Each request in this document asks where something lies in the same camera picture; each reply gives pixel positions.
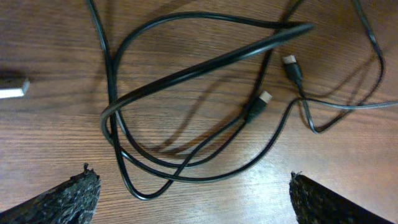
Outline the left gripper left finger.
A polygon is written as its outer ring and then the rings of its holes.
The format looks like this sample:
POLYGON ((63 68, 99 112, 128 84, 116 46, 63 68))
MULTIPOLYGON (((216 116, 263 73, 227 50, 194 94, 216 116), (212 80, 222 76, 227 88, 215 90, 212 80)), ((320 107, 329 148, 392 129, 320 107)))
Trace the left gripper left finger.
POLYGON ((85 163, 82 173, 1 212, 1 223, 91 223, 100 191, 100 176, 85 163))

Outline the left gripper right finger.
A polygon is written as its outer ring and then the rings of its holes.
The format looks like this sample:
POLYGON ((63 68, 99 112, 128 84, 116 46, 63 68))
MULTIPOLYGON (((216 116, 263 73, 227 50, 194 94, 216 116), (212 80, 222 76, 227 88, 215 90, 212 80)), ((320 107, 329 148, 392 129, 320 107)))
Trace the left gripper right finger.
POLYGON ((390 223, 301 173, 291 173, 290 201, 299 224, 390 223))

